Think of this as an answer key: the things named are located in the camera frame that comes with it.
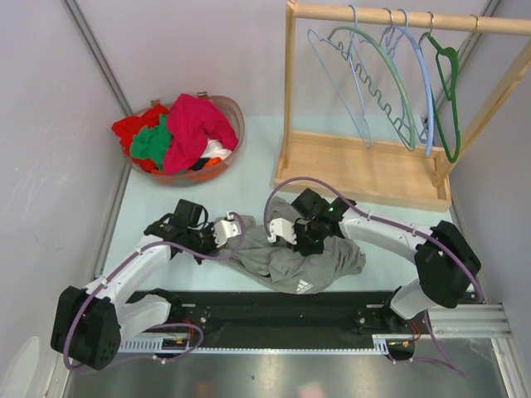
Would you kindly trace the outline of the grey t shirt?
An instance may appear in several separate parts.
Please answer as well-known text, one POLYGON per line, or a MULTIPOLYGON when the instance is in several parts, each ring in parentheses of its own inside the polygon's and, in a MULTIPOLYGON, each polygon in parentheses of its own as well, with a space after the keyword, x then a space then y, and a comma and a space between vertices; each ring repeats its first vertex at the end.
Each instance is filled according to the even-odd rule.
POLYGON ((285 245, 272 245, 255 217, 244 215, 242 219, 243 244, 223 264, 274 291, 317 294, 336 279, 360 274, 366 264, 366 255, 351 240, 328 237, 322 254, 303 256, 285 245))

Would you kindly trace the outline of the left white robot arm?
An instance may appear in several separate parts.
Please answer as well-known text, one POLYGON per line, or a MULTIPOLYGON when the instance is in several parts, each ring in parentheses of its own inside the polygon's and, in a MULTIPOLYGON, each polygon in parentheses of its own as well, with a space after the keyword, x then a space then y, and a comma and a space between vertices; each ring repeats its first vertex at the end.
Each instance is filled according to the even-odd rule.
POLYGON ((179 201, 173 212, 145 228, 139 243, 113 271, 83 288, 70 286, 61 293, 51 348, 61 353, 70 370, 87 366, 99 371, 113 361, 122 343, 140 333, 152 328, 178 329, 185 319, 178 294, 157 288, 136 302, 131 297, 176 255, 187 253, 201 263, 240 234, 232 214, 209 221, 204 206, 179 201))

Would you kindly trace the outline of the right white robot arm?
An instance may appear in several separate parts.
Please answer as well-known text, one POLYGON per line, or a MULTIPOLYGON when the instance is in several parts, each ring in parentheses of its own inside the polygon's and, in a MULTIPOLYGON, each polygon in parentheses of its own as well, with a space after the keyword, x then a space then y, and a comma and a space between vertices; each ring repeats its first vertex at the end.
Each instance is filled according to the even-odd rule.
POLYGON ((397 288, 377 310, 375 328, 403 332, 419 313, 436 305, 455 308, 475 282, 481 263, 455 225, 405 225, 375 216, 355 201, 338 197, 328 202, 307 188, 292 202, 300 217, 295 221, 295 250, 320 254, 327 238, 363 241, 410 261, 417 279, 397 288))

